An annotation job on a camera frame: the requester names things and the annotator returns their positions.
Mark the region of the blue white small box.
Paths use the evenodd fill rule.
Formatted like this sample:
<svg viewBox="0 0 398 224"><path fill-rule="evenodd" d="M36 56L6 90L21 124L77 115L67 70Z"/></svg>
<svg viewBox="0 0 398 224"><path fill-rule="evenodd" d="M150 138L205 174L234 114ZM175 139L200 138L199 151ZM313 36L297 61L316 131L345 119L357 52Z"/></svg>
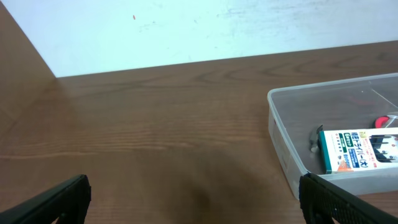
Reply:
<svg viewBox="0 0 398 224"><path fill-rule="evenodd" d="M397 167L397 128L320 131L327 174Z"/></svg>

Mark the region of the red handled pliers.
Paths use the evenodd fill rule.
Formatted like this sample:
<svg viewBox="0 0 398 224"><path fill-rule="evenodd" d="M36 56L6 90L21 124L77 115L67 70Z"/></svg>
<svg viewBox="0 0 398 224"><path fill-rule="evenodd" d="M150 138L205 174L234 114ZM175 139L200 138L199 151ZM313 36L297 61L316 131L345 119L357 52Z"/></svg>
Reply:
<svg viewBox="0 0 398 224"><path fill-rule="evenodd" d="M388 122L389 117L388 116L381 116L378 117L374 123L373 123L373 127L374 128L383 128L383 126Z"/></svg>

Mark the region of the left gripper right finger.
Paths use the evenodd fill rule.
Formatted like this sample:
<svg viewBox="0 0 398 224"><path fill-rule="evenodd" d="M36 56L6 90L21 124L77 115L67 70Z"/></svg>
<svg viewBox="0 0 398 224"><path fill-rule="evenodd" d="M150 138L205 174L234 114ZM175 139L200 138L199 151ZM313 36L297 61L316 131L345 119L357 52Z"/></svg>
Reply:
<svg viewBox="0 0 398 224"><path fill-rule="evenodd" d="M300 178L299 202L306 223L397 224L397 217L313 173Z"/></svg>

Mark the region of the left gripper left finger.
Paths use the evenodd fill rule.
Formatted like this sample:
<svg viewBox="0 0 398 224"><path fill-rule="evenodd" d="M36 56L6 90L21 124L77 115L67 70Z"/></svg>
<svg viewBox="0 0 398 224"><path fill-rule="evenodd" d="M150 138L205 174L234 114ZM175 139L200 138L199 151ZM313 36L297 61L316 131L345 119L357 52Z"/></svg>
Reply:
<svg viewBox="0 0 398 224"><path fill-rule="evenodd" d="M77 223L85 222L91 202L91 186L84 174L1 212L1 223Z"/></svg>

